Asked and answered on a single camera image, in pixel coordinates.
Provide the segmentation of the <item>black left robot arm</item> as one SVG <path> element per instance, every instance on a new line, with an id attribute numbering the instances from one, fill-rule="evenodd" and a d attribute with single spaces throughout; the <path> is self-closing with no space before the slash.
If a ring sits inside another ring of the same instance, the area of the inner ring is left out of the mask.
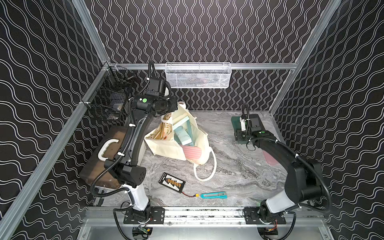
<path id="1" fill-rule="evenodd" d="M 146 176 L 146 168 L 139 165 L 139 153 L 144 141 L 145 132 L 156 115 L 173 113 L 178 109 L 177 97 L 154 97 L 137 95 L 128 102 L 129 126 L 126 135 L 114 157 L 106 159 L 104 170 L 91 183 L 91 193 L 97 198 L 106 198 L 119 192 L 127 192 L 130 205 L 125 208 L 113 209 L 113 212 L 126 212 L 133 209 L 136 212 L 151 210 L 149 199 L 140 187 Z M 95 191 L 96 184 L 109 173 L 121 187 L 109 193 L 101 194 Z"/>

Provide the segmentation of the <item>black pencil case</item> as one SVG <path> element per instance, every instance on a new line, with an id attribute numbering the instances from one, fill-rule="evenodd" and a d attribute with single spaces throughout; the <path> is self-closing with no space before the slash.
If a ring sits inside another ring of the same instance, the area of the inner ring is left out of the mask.
<path id="1" fill-rule="evenodd" d="M 249 116 L 250 123 L 252 126 L 261 126 L 262 122 L 258 114 L 250 114 Z"/>

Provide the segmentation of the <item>dark green pencil case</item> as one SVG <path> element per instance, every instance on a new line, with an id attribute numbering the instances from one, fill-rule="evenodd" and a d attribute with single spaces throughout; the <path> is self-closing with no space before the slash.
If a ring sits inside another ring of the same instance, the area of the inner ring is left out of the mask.
<path id="1" fill-rule="evenodd" d="M 244 134 L 247 129 L 247 121 L 243 120 L 241 116 L 235 116 L 231 117 L 231 123 L 234 129 L 236 143 L 245 145 L 248 142 Z"/>

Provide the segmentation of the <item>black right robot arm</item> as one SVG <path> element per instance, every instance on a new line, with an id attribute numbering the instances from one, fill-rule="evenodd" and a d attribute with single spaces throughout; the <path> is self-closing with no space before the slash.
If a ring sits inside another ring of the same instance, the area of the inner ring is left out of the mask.
<path id="1" fill-rule="evenodd" d="M 271 155 L 287 171 L 284 189 L 263 203 L 269 213 L 277 214 L 300 206 L 323 214 L 331 211 L 332 198 L 319 163 L 303 159 L 269 132 L 253 137 L 249 142 Z M 327 199 L 327 205 L 322 209 L 305 203 L 321 197 Z"/>

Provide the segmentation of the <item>cream canvas tote bag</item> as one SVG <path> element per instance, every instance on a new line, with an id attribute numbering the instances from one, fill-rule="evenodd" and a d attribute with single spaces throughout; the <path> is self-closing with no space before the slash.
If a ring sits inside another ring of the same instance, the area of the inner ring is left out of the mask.
<path id="1" fill-rule="evenodd" d="M 145 135 L 145 142 L 154 155 L 192 163 L 198 181 L 207 182 L 216 173 L 217 158 L 210 146 L 208 134 L 198 127 L 196 118 L 184 102 L 178 102 L 175 112 L 161 116 L 161 123 Z M 209 177 L 201 179 L 197 167 L 204 165 L 210 157 L 214 159 L 213 171 Z"/>

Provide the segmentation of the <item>pink pencil case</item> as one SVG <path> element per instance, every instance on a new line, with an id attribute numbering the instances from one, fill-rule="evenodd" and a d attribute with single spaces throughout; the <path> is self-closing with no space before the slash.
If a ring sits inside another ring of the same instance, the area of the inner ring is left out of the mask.
<path id="1" fill-rule="evenodd" d="M 266 162 L 267 162 L 270 166 L 276 166 L 276 165 L 279 165 L 279 162 L 278 162 L 273 156 L 271 156 L 268 152 L 263 151 L 263 154 L 264 154 L 264 157 L 265 157 L 265 159 L 266 159 Z"/>

